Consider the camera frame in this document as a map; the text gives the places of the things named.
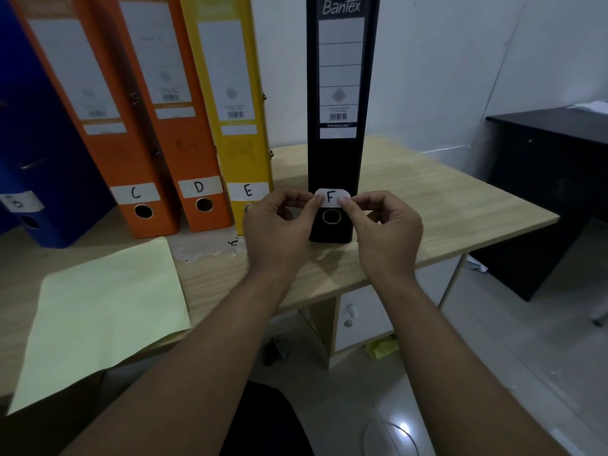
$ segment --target tile floor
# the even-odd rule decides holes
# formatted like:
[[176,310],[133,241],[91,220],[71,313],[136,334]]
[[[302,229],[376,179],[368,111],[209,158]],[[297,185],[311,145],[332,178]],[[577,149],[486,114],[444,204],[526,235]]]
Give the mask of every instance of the tile floor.
[[[545,429],[566,437],[573,456],[608,454],[608,328],[587,315],[608,297],[608,229],[592,224],[533,303],[491,275],[465,270],[445,315],[481,360]],[[291,356],[256,365],[251,379],[291,401],[317,456],[434,454],[398,352],[370,360],[360,349],[325,371],[297,331]]]

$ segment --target person's left hand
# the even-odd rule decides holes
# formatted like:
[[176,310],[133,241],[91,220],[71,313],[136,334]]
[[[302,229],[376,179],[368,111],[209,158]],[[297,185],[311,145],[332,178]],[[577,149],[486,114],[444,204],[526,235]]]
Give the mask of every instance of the person's left hand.
[[[270,272],[295,278],[307,257],[308,236],[323,196],[296,187],[270,192],[254,204],[243,218],[250,272]],[[293,219],[286,208],[303,208]]]

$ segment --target person's leg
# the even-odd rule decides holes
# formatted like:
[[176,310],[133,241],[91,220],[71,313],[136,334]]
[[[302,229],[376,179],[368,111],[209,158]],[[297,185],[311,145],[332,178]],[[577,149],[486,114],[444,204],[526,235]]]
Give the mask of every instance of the person's leg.
[[277,389],[247,382],[220,456],[314,456],[289,401]]

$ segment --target person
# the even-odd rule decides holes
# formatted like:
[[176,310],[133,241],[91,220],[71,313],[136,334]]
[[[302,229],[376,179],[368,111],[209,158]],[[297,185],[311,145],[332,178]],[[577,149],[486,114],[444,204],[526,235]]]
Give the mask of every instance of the person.
[[[243,280],[65,454],[219,454],[264,330],[307,259],[308,236],[321,202],[308,191],[281,188],[255,204],[244,217],[249,268]],[[395,329],[436,454],[566,456],[416,282],[420,215],[387,191],[341,198],[339,203],[357,232],[361,267]],[[300,216],[292,220],[287,206],[302,208]],[[249,422],[263,426],[264,403],[258,400],[256,406]],[[292,451],[283,453],[309,453],[302,450],[306,444],[294,442]],[[250,447],[248,453],[265,452]]]

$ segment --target white label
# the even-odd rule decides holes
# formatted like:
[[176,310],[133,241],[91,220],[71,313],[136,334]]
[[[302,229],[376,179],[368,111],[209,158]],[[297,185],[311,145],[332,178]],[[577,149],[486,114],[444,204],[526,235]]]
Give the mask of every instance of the white label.
[[[120,2],[127,29],[153,104],[191,102],[169,4]],[[179,113],[171,117],[181,117]]]
[[258,134],[255,124],[225,124],[222,126],[223,136],[239,136],[241,134]]
[[0,193],[0,201],[11,213],[36,213],[44,209],[44,205],[31,190],[22,193]]
[[194,107],[168,107],[166,109],[155,109],[156,118],[164,120],[166,118],[186,118],[195,117]]
[[228,195],[234,202],[259,201],[270,193],[267,182],[229,182]]
[[124,123],[98,123],[98,124],[86,124],[84,125],[85,131],[89,136],[96,136],[97,134],[118,134],[120,132],[126,132]]
[[338,205],[338,198],[350,198],[350,193],[341,188],[319,188],[314,194],[315,196],[323,195],[323,204],[321,205],[321,208],[340,208],[340,205]]
[[204,197],[224,191],[222,180],[218,175],[201,177],[200,179],[180,180],[178,184],[184,198]]
[[357,136],[364,17],[319,21],[319,134]]
[[120,118],[80,21],[31,19],[28,22],[78,118]]
[[154,182],[134,185],[116,185],[110,187],[114,199],[119,205],[156,202],[161,199]]
[[255,120],[241,21],[199,22],[198,31],[219,120]]

